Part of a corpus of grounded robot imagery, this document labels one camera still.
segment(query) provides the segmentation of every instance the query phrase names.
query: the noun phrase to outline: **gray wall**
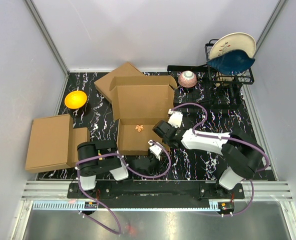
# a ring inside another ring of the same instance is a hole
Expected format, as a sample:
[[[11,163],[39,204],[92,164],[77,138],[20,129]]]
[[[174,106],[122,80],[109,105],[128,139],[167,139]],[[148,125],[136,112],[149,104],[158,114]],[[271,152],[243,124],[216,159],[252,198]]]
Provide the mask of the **gray wall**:
[[[281,180],[296,205],[296,0],[288,1],[253,67],[251,92]]]
[[[72,71],[206,62],[204,44],[233,32],[257,39],[278,0],[34,0]]]
[[[0,0],[0,240],[30,177],[33,118],[53,115],[64,76],[23,0]]]

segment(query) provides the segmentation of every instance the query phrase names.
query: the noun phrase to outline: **closed cardboard box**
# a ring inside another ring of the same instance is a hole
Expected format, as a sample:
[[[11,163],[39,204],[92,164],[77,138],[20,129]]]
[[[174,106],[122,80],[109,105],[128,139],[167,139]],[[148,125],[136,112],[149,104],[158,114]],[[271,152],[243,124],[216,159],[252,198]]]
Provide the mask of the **closed cardboard box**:
[[[110,84],[114,77],[132,77],[132,76],[144,76],[139,70],[137,70],[131,63],[126,62],[112,72],[104,75],[102,78],[94,82],[96,89],[101,93],[109,103],[112,104]]]
[[[119,120],[117,145],[120,154],[146,156],[149,140],[162,143],[152,129],[160,120],[168,120],[176,88],[177,83],[171,76],[113,78],[110,91],[113,118]],[[136,125],[142,125],[144,130],[137,132]]]
[[[69,114],[33,120],[26,171],[41,173],[75,166],[77,145],[89,141],[85,128],[73,129]]]

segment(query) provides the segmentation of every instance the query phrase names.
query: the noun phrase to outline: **blue bowl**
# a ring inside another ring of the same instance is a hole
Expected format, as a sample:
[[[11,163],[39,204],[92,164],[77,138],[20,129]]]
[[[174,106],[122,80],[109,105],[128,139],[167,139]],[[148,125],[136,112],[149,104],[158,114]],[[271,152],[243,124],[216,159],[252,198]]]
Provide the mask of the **blue bowl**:
[[[245,51],[235,49],[209,60],[207,64],[224,75],[236,75],[249,69],[254,60]]]

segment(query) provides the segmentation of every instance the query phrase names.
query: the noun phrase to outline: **white plate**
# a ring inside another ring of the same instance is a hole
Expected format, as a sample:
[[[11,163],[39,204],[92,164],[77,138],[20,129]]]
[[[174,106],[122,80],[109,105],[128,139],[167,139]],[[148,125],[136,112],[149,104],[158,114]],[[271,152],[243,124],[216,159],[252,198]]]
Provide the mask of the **white plate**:
[[[256,41],[252,36],[243,32],[235,32],[220,38],[212,47],[209,59],[216,58],[231,50],[244,50],[250,58],[256,52]]]

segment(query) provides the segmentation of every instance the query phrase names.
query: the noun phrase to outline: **orange bowl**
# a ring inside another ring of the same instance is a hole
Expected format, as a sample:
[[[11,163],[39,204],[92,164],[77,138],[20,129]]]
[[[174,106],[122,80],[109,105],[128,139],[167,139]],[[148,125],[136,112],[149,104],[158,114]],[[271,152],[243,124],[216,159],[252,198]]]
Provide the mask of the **orange bowl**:
[[[70,109],[79,109],[86,104],[87,99],[84,91],[72,91],[64,99],[64,104]]]

